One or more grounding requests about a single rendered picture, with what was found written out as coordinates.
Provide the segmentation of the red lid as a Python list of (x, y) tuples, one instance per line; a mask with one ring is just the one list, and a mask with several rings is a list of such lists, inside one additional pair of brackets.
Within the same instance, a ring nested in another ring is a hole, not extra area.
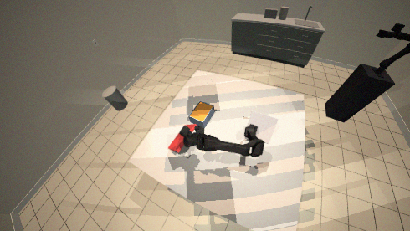
[[(190, 129), (190, 132), (193, 133), (194, 127), (196, 124), (191, 124), (191, 125), (185, 125)], [(180, 152), (180, 150), (183, 148), (183, 137), (181, 135), (177, 135), (171, 145), (168, 147), (169, 150), (175, 151), (175, 152)]]

